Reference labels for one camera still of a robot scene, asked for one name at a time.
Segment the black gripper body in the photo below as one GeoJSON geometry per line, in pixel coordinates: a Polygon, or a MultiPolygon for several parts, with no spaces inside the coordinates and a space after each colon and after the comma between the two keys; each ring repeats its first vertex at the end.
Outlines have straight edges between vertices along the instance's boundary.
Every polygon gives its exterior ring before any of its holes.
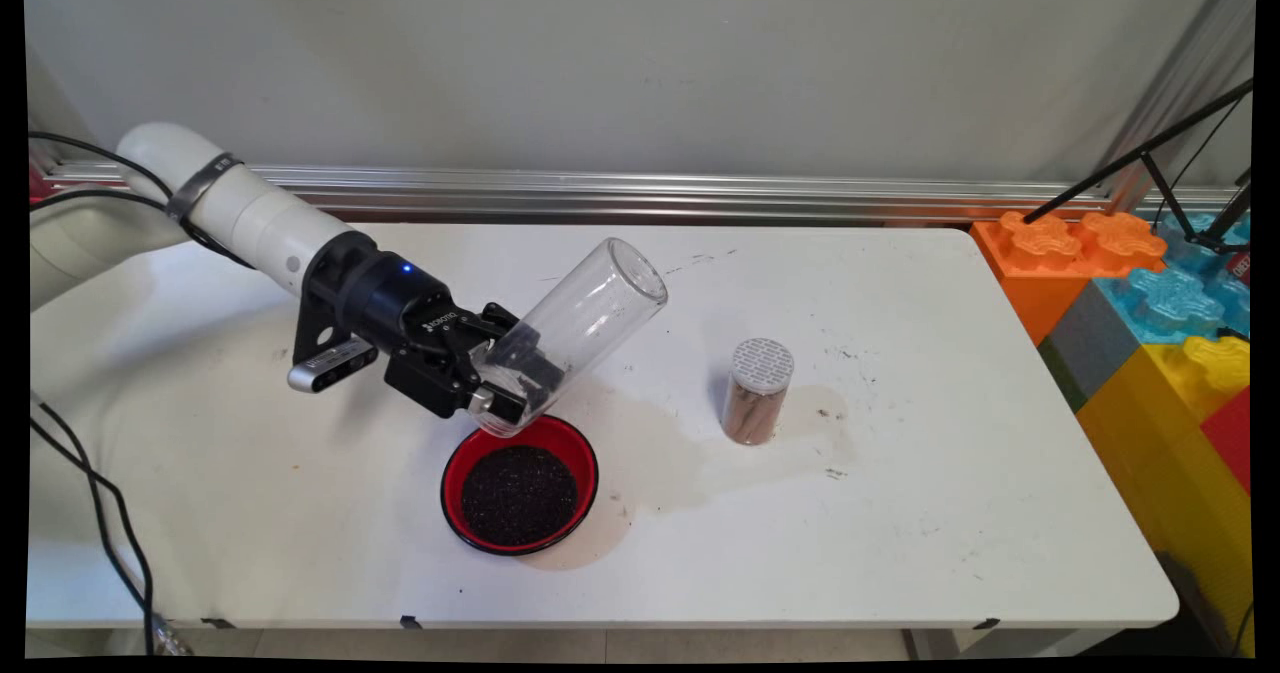
{"type": "Polygon", "coordinates": [[[392,252],[344,275],[344,328],[388,354],[461,360],[493,340],[493,322],[453,303],[448,287],[392,252]]]}

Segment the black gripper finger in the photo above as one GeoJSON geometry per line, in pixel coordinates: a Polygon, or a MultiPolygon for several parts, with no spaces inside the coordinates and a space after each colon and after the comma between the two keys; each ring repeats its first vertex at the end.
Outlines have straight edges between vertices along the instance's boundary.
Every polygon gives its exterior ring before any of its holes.
{"type": "Polygon", "coordinates": [[[472,415],[494,415],[503,424],[518,424],[527,409],[525,398],[483,380],[466,360],[436,360],[412,348],[393,351],[384,383],[439,418],[466,409],[472,415]]]}
{"type": "Polygon", "coordinates": [[[470,354],[481,381],[524,400],[548,400],[563,383],[541,348],[541,335],[500,305],[485,305],[462,321],[470,354]]]}

